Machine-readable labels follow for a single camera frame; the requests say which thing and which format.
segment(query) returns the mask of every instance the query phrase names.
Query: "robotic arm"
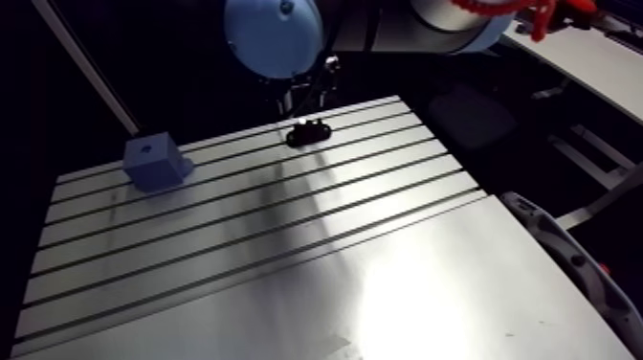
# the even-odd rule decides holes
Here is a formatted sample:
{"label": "robotic arm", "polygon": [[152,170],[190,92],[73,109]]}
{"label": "robotic arm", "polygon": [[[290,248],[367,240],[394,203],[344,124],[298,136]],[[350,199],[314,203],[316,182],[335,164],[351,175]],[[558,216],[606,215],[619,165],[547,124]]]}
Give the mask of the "robotic arm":
{"label": "robotic arm", "polygon": [[[556,1],[228,0],[224,26],[232,51],[247,68],[268,79],[288,79],[333,50],[481,51],[496,42],[515,11],[531,6],[536,7],[532,38],[540,41]],[[592,0],[566,1],[581,11],[596,10]]]}

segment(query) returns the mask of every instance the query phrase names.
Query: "t-slot aluminum table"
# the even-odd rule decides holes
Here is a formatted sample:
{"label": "t-slot aluminum table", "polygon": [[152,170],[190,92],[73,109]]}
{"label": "t-slot aluminum table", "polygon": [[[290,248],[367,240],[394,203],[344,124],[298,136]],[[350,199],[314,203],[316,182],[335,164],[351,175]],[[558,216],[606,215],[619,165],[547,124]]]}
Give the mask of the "t-slot aluminum table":
{"label": "t-slot aluminum table", "polygon": [[20,359],[632,359],[397,97],[181,149],[185,184],[60,176]]}

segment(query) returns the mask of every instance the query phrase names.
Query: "cable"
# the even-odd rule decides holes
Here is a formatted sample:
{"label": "cable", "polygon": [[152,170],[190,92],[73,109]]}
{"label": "cable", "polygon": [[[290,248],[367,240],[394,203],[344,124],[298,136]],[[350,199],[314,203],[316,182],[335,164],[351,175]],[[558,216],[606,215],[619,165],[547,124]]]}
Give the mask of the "cable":
{"label": "cable", "polygon": [[308,88],[308,92],[303,97],[299,105],[293,106],[290,110],[282,114],[282,117],[284,119],[290,119],[295,117],[297,114],[299,114],[301,109],[303,109],[303,107],[308,103],[308,101],[310,101],[310,97],[313,96],[313,93],[315,92],[317,86],[319,86],[320,81],[322,80],[323,69],[326,62],[326,58],[329,57],[330,54],[333,52],[333,47],[335,46],[337,37],[340,34],[340,29],[342,28],[342,24],[344,22],[346,14],[348,13],[349,2],[350,0],[342,0],[342,3],[340,4],[337,17],[335,17],[335,21],[333,22],[330,28],[330,31],[328,32],[328,37],[326,38],[326,44],[324,45],[323,49],[318,55],[317,61],[315,61],[315,66],[313,68],[316,69],[317,74],[315,75],[315,79],[313,80],[313,82],[310,84],[310,88]]}

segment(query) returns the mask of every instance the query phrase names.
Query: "dark background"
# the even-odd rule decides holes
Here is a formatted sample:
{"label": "dark background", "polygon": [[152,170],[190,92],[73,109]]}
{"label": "dark background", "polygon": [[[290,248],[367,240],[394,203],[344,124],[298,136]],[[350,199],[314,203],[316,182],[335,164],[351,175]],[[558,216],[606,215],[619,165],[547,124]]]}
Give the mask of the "dark background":
{"label": "dark background", "polygon": [[[199,11],[190,7],[196,3],[203,6]],[[146,131],[167,130],[178,144],[186,144],[278,120],[274,88],[259,83],[221,46],[218,2],[58,4]],[[120,159],[128,135],[31,2],[5,0],[0,6],[3,43],[10,45],[3,54],[0,98],[5,110],[2,158],[8,162],[3,205],[10,215],[3,221],[0,252],[5,289],[0,356],[6,356],[55,177]],[[531,101],[533,91],[563,77],[523,52],[501,45],[494,50],[500,56],[340,54],[339,89],[328,106],[400,95],[485,190],[517,191],[555,216],[605,191],[546,142],[549,133],[573,141],[568,126],[583,123],[618,143],[632,160],[643,160],[640,125],[573,84],[560,97]],[[460,146],[422,115],[431,99],[455,84],[467,84],[502,104],[518,127],[484,148]],[[592,155],[604,169],[614,168],[600,154]],[[640,240],[632,238],[638,215],[633,209],[640,198],[635,192],[574,235],[643,304],[636,286],[641,266],[628,251],[632,241]]]}

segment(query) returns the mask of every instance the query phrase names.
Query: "metal plate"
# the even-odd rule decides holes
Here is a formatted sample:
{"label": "metal plate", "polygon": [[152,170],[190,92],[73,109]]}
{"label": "metal plate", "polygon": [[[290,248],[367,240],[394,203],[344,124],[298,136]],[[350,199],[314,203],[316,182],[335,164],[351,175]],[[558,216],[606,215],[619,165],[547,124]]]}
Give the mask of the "metal plate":
{"label": "metal plate", "polygon": [[632,359],[496,198],[395,225],[21,359]]}
{"label": "metal plate", "polygon": [[195,172],[136,191],[100,167],[57,187],[13,355],[192,301],[485,194],[398,98],[315,114],[335,131],[292,149],[293,121],[182,151]]}

